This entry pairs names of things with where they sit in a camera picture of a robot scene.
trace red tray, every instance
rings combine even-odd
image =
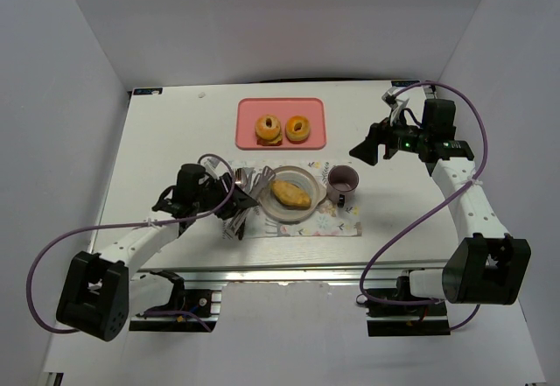
[[[274,115],[282,124],[282,145],[264,146],[256,143],[255,122],[262,115]],[[303,142],[292,143],[285,125],[292,116],[309,119],[311,133]],[[326,145],[325,109],[316,98],[243,99],[237,108],[235,144],[242,150],[320,150]]]

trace patterned cloth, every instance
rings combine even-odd
[[[349,161],[230,161],[236,169],[243,167],[249,173],[255,170],[253,178],[266,165],[276,169],[282,165],[294,165],[308,171],[315,179],[326,186],[329,171],[335,165],[350,165]],[[245,236],[250,237],[287,237],[305,235],[361,235],[360,208],[357,199],[346,201],[344,208],[333,205],[329,199],[321,202],[315,212],[305,221],[299,223],[282,223],[270,219],[260,207],[252,208],[245,223]]]

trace wall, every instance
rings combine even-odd
[[[437,78],[480,0],[77,0],[127,88]]]
[[[49,334],[25,304],[25,277],[56,235],[95,220],[126,111],[126,92],[74,0],[0,0],[2,384],[31,385]],[[54,321],[70,256],[61,244],[37,274]]]
[[[559,35],[560,0],[482,0],[442,76],[479,106],[490,145],[485,190],[502,222],[532,247],[521,304],[547,381],[556,385]],[[458,119],[480,156],[466,108]]]

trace mug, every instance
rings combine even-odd
[[[335,165],[329,172],[327,180],[326,196],[333,204],[342,208],[347,198],[354,194],[360,178],[349,165]]]

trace gray plate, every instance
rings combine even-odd
[[[311,197],[311,206],[307,209],[287,207],[280,203],[272,193],[270,186],[265,187],[259,201],[266,215],[276,221],[297,222],[308,218],[315,208],[326,197],[326,189],[306,170],[294,165],[285,165],[274,169],[276,180],[284,180],[293,183],[303,189]]]

